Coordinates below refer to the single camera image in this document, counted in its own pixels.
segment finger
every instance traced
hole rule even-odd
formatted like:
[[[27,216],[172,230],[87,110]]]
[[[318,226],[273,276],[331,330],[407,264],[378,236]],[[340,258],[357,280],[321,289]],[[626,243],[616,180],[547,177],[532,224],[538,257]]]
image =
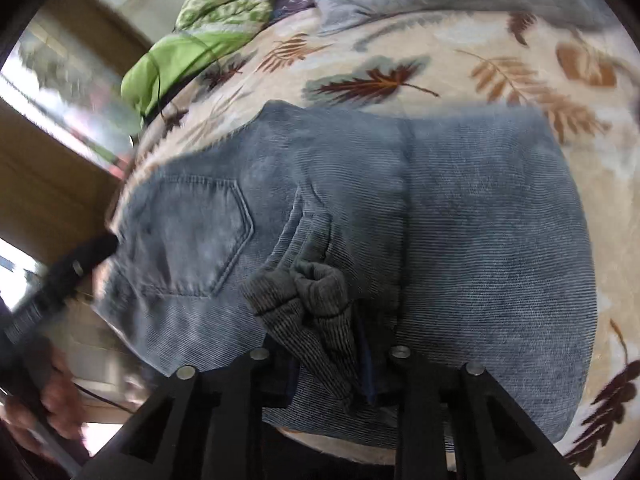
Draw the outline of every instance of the finger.
[[[32,430],[36,425],[36,418],[27,408],[21,405],[14,397],[9,397],[4,402],[4,410],[2,410],[2,420],[9,427],[21,428],[23,430]]]
[[[43,388],[40,399],[42,405],[51,413],[63,411],[70,400],[73,400],[75,387],[61,372],[54,371],[49,382]]]
[[[68,405],[66,410],[51,413],[62,426],[80,428],[85,422],[84,408],[82,406]]]
[[[29,430],[10,426],[8,424],[6,425],[6,428],[9,430],[9,433],[11,433],[14,440],[24,449],[35,454],[42,454],[42,444],[35,439]]]
[[[49,460],[49,462],[53,462],[54,464],[58,463],[58,459],[54,457],[51,452],[44,446],[42,446],[42,451],[40,452],[40,456]]]
[[[73,377],[69,366],[66,364],[66,356],[55,346],[51,348],[51,365],[66,378],[71,379]]]
[[[69,421],[68,418],[60,415],[51,415],[48,421],[49,425],[64,438],[69,440],[82,438],[82,425],[78,422]]]

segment black bracket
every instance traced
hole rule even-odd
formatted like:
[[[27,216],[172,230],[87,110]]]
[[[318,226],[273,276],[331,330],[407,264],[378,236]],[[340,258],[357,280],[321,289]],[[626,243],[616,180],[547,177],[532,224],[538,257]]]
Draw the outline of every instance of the black bracket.
[[[577,480],[545,435],[500,384],[474,364],[429,362],[390,350],[398,405],[397,480],[447,480],[443,407],[449,412],[457,476],[466,480]],[[298,362],[267,337],[229,366],[180,368],[82,469],[78,480],[260,480],[262,408],[286,408]]]

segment metal bolt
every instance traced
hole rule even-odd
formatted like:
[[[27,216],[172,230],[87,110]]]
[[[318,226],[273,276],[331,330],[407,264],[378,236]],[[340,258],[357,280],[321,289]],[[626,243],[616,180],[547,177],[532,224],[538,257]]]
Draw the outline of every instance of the metal bolt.
[[[478,376],[484,373],[484,367],[480,363],[470,362],[465,365],[466,373]]]
[[[251,353],[249,355],[254,361],[264,361],[265,359],[269,358],[269,351],[266,348],[260,347],[251,350]]]
[[[393,346],[391,355],[397,359],[407,359],[411,355],[411,349],[408,346]]]
[[[196,374],[196,369],[193,366],[183,366],[182,368],[178,368],[175,374],[181,381],[186,381]]]

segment wire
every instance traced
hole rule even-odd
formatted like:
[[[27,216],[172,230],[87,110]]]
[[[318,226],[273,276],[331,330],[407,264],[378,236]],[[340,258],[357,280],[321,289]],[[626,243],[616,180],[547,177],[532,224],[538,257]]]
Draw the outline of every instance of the wire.
[[[83,388],[82,386],[80,386],[80,384],[74,383],[74,385],[82,393],[87,394],[88,396],[93,397],[94,399],[98,399],[98,400],[100,400],[100,402],[104,402],[105,404],[110,404],[114,408],[118,408],[118,409],[122,410],[123,412],[130,413],[131,415],[133,415],[135,413],[134,411],[130,410],[129,408],[125,408],[124,406],[118,404],[117,402],[113,402],[112,400],[105,399],[104,397],[101,397],[98,394],[94,394],[92,391],[87,390],[86,388]]]
[[[180,72],[180,74],[176,78],[176,81],[180,81],[184,77],[184,75],[191,69],[191,67],[193,67],[193,65],[195,65],[200,60],[200,58],[202,58],[202,56],[204,56],[205,54],[213,55],[214,60],[211,62],[211,64],[214,64],[214,63],[216,64],[216,66],[218,67],[218,74],[222,72],[222,67],[220,66],[220,58],[213,53],[213,48],[215,47],[215,44],[207,44],[204,41],[202,41],[200,38],[198,38],[197,36],[194,36],[193,34],[191,34],[186,30],[179,30],[177,32],[174,32],[174,34],[181,34],[182,36],[187,36],[191,41],[194,41],[195,43],[198,43],[200,44],[200,46],[204,47],[204,50],[200,54],[198,54],[187,65],[187,67],[182,70],[182,72]],[[162,86],[161,77],[160,77],[160,66],[158,65],[158,62],[156,61],[156,58],[154,57],[151,51],[147,52],[146,55],[148,56],[154,68],[156,69],[156,74],[158,75],[158,98],[157,98],[156,106],[158,107],[158,112],[160,114],[160,117],[162,118],[162,122],[166,123],[166,118],[162,113],[162,105],[160,101],[160,97],[161,97],[160,89]]]

